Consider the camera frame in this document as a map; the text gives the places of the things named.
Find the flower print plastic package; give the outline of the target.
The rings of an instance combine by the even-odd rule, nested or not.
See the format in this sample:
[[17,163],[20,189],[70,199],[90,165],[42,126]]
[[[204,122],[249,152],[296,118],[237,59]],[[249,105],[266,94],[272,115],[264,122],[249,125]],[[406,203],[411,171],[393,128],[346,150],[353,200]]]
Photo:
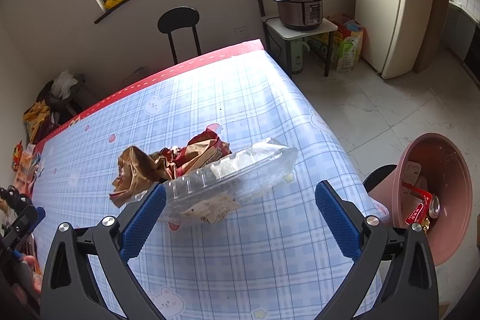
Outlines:
[[[421,171],[422,165],[420,163],[407,161],[402,173],[402,182],[427,191],[427,179],[421,174]],[[409,210],[410,208],[415,208],[419,204],[420,199],[413,195],[407,187],[402,185],[401,201],[402,208]]]

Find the yellow snack bags pile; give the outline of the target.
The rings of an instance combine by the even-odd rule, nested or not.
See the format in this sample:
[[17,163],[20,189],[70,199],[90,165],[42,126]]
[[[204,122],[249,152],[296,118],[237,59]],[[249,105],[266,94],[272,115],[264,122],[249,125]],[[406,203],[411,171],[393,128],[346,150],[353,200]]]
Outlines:
[[45,101],[36,101],[23,114],[28,143],[36,145],[57,128],[55,115]]

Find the red peanut package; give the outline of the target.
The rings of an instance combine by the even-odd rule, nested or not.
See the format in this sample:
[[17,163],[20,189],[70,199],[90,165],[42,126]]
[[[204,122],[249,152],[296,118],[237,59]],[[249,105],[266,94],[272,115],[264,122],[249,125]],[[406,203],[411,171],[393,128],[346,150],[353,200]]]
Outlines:
[[413,195],[420,199],[419,204],[415,208],[410,208],[409,210],[407,210],[406,208],[402,208],[401,201],[403,221],[407,225],[411,225],[413,223],[422,223],[428,215],[429,204],[431,202],[431,196],[433,194],[423,189],[417,188],[413,185],[406,184],[404,182],[402,182],[402,185],[407,187]]

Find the clear plastic clamshell container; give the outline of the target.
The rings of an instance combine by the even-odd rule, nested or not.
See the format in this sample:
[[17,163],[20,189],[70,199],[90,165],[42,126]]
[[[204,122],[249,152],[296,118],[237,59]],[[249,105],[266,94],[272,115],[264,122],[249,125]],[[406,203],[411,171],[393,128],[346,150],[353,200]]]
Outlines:
[[291,182],[297,155],[295,147],[268,138],[165,182],[167,202],[158,220],[178,226],[220,223]]

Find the green yellow shopping bags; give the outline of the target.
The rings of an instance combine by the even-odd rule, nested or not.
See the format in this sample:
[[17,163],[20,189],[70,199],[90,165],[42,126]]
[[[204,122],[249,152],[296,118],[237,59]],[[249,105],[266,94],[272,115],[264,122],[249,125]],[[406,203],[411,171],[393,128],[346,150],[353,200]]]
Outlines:
[[351,71],[360,59],[364,28],[347,15],[333,15],[328,20],[337,26],[335,32],[324,32],[310,40],[315,53],[324,66],[324,76],[335,70]]

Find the brown plastic trash bucket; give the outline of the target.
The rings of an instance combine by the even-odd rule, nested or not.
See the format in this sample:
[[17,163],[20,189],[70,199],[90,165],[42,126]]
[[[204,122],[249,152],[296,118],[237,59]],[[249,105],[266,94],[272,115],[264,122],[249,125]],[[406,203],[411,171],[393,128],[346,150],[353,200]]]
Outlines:
[[388,213],[388,224],[421,225],[435,266],[459,249],[470,221],[472,181],[463,155],[445,136],[419,136],[397,165],[372,172],[364,187],[380,210]]

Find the light green kettle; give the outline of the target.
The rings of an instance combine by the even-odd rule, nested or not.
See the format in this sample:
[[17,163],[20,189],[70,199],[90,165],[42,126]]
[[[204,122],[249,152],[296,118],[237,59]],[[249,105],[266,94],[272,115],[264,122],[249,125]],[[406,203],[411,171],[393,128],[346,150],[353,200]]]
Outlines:
[[304,54],[310,52],[310,46],[304,40],[293,40],[290,43],[291,69],[298,74],[304,68]]

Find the cream refrigerator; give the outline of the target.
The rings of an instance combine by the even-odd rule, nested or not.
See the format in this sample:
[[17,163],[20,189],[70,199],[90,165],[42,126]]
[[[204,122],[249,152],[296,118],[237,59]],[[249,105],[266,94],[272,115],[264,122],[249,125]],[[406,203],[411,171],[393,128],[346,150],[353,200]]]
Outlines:
[[413,69],[429,23],[433,0],[355,0],[364,28],[361,56],[383,79]]

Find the electric pressure cooker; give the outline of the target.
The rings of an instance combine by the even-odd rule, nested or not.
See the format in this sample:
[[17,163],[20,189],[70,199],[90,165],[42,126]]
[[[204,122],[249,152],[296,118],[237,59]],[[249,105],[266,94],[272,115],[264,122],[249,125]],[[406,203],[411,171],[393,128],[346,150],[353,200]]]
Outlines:
[[294,30],[316,29],[323,21],[323,0],[273,0],[280,21]]

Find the brown paper bag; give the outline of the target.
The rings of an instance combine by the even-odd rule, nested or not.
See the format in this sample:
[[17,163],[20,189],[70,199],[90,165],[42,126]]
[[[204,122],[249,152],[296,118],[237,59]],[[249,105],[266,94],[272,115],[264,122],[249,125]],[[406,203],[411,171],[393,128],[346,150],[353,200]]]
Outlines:
[[165,183],[231,154],[230,144],[211,127],[197,134],[184,147],[163,148],[146,154],[136,146],[118,157],[118,176],[113,180],[110,201],[121,207],[154,183]]

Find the black round back chair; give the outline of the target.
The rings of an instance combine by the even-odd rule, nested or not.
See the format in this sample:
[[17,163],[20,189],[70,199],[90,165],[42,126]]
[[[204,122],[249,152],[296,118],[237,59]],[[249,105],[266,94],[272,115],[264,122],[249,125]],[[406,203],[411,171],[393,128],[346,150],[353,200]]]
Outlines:
[[157,29],[168,37],[169,47],[172,53],[173,63],[178,64],[178,57],[173,41],[173,32],[189,28],[193,33],[193,39],[198,56],[202,54],[197,24],[200,21],[199,12],[193,7],[174,7],[160,16]]

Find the small white side table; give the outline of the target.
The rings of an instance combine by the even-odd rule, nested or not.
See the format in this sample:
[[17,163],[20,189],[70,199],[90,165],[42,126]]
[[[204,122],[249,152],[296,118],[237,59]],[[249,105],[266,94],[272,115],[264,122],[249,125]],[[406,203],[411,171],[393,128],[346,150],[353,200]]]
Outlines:
[[[317,28],[308,31],[299,31],[287,28],[277,16],[264,16],[261,20],[264,28],[267,52],[271,52],[272,43],[277,44],[279,47],[277,62],[289,78],[303,71],[303,67],[299,64],[303,62],[304,51],[312,52],[317,56],[318,59],[324,63],[324,76],[329,75],[334,48],[334,36],[338,29],[335,23],[323,18]],[[310,41],[321,35],[326,35],[326,54],[324,57],[315,49],[314,45],[311,46],[309,44]]]

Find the blue plaid table cover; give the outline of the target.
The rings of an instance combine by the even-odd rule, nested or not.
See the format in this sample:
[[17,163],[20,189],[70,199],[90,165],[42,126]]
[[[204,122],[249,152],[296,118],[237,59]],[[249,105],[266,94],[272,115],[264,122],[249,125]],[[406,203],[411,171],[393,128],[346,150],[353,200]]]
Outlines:
[[130,268],[168,319],[314,319],[352,267],[316,185],[376,210],[334,133],[262,50],[166,71],[47,140],[32,193],[46,212],[39,263],[61,223],[118,215],[110,194],[128,147],[184,147],[209,129],[231,155],[166,183],[166,207]]

